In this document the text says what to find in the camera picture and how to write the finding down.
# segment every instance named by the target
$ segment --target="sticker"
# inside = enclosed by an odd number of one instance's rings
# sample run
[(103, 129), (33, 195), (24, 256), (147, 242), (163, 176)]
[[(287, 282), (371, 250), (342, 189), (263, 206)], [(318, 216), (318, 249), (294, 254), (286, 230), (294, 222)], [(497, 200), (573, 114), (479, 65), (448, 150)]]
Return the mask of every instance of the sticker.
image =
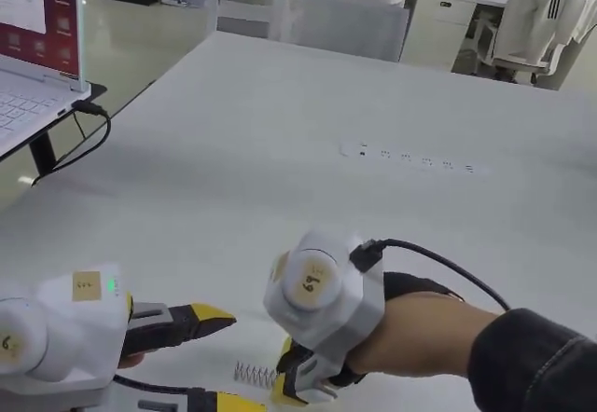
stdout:
[(288, 263), (288, 252), (286, 252), (284, 255), (281, 255), (280, 258), (278, 258), (276, 268), (273, 271), (273, 275), (271, 278), (274, 282), (280, 280), (280, 277), (282, 277), (282, 275), (284, 274), (286, 270), (286, 263)]
[(22, 339), (9, 331), (0, 331), (0, 364), (16, 364), (21, 359)]
[(295, 287), (295, 301), (306, 307), (317, 306), (317, 300), (326, 289), (331, 275), (324, 261), (314, 257), (307, 259), (302, 277)]
[(90, 302), (102, 299), (100, 272), (75, 272), (73, 274), (73, 301)]

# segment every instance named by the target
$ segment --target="white cabinet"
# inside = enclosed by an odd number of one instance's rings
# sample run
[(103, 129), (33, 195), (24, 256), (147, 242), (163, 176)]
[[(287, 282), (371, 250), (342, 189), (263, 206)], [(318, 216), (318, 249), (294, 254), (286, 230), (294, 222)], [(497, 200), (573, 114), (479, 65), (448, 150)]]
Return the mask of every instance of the white cabinet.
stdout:
[(400, 62), (449, 72), (475, 6), (456, 0), (417, 0)]

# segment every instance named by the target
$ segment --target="laptop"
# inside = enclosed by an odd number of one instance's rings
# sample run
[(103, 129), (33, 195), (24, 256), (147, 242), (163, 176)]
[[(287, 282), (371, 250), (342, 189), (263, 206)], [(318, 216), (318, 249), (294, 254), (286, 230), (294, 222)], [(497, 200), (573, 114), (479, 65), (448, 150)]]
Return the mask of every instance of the laptop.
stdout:
[(82, 0), (0, 0), (0, 158), (90, 97), (82, 14)]

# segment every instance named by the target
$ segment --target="dark jacket sleeve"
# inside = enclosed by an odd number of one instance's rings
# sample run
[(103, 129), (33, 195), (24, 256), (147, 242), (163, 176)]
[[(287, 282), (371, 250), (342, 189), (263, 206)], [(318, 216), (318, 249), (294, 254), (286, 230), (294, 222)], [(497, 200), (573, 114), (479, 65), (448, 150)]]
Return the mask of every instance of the dark jacket sleeve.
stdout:
[(482, 412), (595, 412), (597, 344), (513, 309), (477, 337), (468, 379)]

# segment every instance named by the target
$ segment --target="laptop keyboard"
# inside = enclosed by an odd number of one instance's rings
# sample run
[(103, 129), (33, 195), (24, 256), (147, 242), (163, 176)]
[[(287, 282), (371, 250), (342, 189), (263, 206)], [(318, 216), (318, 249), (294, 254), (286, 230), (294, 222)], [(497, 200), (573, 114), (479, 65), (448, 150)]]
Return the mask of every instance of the laptop keyboard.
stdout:
[(0, 86), (0, 139), (29, 126), (62, 102), (57, 97), (43, 97), (26, 89)]

